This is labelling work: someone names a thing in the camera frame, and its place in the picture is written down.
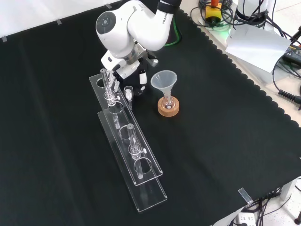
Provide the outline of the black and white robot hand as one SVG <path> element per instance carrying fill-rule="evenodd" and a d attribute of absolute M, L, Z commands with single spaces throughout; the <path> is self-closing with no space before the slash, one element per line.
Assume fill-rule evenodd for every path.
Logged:
<path fill-rule="evenodd" d="M 101 63 L 119 82 L 119 86 L 132 86 L 134 94 L 139 96 L 147 86 L 146 69 L 149 65 L 157 66 L 158 58 L 135 41 L 132 52 L 125 58 L 116 58 L 107 51 L 101 58 Z"/>

